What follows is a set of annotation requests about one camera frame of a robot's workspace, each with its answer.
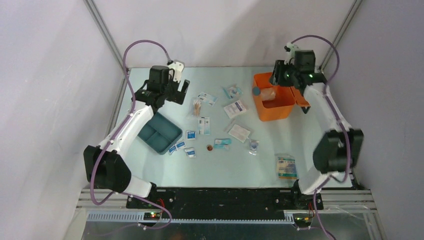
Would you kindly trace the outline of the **cotton ball bag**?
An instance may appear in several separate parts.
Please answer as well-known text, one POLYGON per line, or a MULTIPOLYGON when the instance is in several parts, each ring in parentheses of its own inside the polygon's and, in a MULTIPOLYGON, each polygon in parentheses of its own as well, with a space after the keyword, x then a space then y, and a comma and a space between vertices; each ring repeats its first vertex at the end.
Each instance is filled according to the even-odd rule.
POLYGON ((276 98, 277 92, 274 87, 260 89, 260 98, 263 102, 273 101, 276 98))

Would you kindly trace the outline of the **orange medicine kit box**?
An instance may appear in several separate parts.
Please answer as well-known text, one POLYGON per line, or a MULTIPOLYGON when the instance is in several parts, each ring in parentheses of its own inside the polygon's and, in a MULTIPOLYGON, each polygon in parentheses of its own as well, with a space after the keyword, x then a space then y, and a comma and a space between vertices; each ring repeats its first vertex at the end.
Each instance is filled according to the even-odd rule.
POLYGON ((295 106, 299 106, 307 112, 310 104, 301 95, 300 91, 292 87, 275 86, 269 82, 271 72, 258 73, 253 76, 252 97, 256 107, 258 118, 262 122, 286 119, 295 106), (262 101, 260 89, 274 87, 276 97, 271 101, 262 101))

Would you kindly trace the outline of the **teal plaster bag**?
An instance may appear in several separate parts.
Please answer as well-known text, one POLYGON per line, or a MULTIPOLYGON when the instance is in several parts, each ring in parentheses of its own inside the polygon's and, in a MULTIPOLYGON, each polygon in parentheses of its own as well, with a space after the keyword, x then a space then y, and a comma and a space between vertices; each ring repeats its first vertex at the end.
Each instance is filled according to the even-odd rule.
POLYGON ((222 90, 228 99, 238 99, 243 95, 243 91, 236 84, 223 87, 222 90))

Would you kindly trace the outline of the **white blue labelled pack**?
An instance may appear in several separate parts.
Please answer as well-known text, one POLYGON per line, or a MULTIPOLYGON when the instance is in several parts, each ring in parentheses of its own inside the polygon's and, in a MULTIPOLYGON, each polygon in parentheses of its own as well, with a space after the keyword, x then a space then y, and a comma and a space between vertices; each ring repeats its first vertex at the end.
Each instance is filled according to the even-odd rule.
POLYGON ((248 108, 241 100, 236 100, 235 102, 226 105, 223 110, 230 119, 233 119, 239 115, 245 114, 248 111, 248 108))

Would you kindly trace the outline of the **white gauze pad pack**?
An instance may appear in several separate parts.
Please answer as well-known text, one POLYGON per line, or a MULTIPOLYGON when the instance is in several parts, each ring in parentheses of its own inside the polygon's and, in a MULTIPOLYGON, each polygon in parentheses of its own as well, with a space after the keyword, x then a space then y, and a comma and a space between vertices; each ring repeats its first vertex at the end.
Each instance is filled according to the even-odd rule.
POLYGON ((228 134, 230 136, 232 136, 233 138, 235 138, 236 140, 240 141, 241 143, 244 143, 249 135, 250 135, 251 131, 238 125, 238 124, 234 124, 230 130, 228 131, 228 134))

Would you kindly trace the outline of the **green labelled gauze pack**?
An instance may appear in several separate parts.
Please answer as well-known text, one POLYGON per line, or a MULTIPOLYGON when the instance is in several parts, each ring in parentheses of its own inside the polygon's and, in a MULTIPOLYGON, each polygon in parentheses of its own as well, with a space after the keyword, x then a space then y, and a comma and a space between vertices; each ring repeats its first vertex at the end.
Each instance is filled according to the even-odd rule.
POLYGON ((297 180, 296 160, 293 156, 286 153, 275 155, 276 173, 279 179, 297 180))

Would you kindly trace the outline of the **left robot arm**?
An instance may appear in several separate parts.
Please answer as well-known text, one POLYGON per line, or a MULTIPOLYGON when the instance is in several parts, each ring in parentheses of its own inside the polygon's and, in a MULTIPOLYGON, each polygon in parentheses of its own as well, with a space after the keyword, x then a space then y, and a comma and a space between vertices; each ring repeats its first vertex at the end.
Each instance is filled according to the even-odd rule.
POLYGON ((127 115, 98 145, 88 145, 83 151, 87 180, 90 189, 109 189, 113 193, 138 196, 145 208, 153 208, 158 194, 153 184, 133 176, 125 161, 127 152, 142 128, 166 101, 182 105, 189 80, 182 80, 185 65, 180 61, 166 66, 154 65, 141 88, 131 91, 131 104, 127 115))

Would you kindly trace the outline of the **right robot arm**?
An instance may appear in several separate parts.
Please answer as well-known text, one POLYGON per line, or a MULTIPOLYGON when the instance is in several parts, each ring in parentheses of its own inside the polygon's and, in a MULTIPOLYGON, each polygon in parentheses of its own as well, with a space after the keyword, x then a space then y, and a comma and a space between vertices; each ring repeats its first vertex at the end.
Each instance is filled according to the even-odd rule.
POLYGON ((312 153, 313 167, 297 180, 299 190, 290 196, 295 208, 304 209, 311 202, 310 195, 317 194, 330 180, 347 181, 350 170, 356 165, 364 134, 343 117, 328 80, 315 69, 314 51, 289 48, 286 51, 286 60, 276 60, 269 81, 275 86, 298 90, 323 132, 312 153))

